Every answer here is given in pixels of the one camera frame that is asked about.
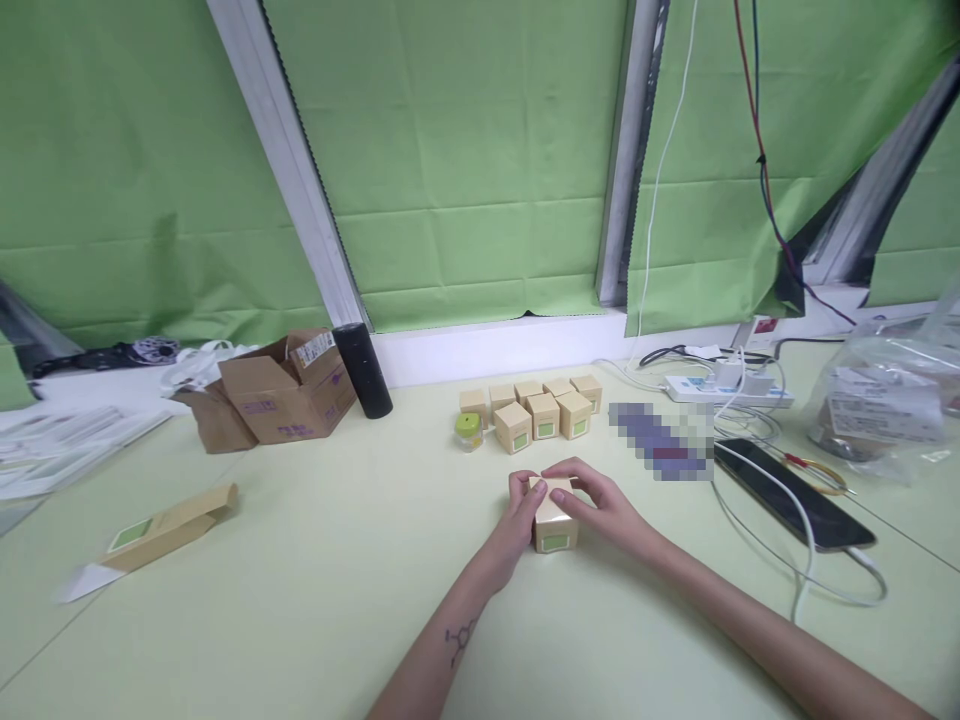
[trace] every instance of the clear plastic bag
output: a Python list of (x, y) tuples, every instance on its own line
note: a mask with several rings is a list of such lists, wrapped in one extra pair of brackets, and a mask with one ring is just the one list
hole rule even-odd
[(808, 437), (858, 472), (905, 483), (949, 458), (960, 439), (960, 349), (952, 332), (929, 330), (916, 320), (857, 327), (804, 408)]

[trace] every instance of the forearm tattoo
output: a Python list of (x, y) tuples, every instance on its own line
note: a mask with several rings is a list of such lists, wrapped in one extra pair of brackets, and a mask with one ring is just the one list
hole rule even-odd
[(447, 637), (445, 642), (455, 642), (457, 644), (457, 649), (453, 653), (453, 657), (450, 658), (450, 668), (453, 669), (454, 664), (457, 662), (457, 657), (464, 650), (467, 649), (467, 643), (470, 642), (470, 638), (473, 636), (473, 629), (477, 626), (477, 620), (479, 618), (474, 618), (466, 625), (461, 625), (460, 629), (457, 632), (446, 631)]

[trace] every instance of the green jar lid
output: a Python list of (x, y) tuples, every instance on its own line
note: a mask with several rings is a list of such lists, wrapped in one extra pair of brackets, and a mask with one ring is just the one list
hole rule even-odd
[(480, 429), (480, 416), (477, 413), (460, 413), (456, 429), (460, 437), (472, 438)]

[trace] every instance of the small glass jar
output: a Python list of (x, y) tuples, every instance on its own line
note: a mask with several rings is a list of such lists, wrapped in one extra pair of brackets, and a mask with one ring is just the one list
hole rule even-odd
[(454, 431), (457, 444), (464, 452), (473, 452), (483, 445), (483, 423), (477, 413), (460, 413)]

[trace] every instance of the black cylindrical speaker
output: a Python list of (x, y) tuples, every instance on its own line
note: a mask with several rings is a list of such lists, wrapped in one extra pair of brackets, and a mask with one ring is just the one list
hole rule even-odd
[(333, 331), (333, 339), (347, 368), (363, 414), (376, 420), (393, 410), (393, 402), (383, 380), (383, 372), (373, 351), (370, 333), (363, 323), (341, 325)]

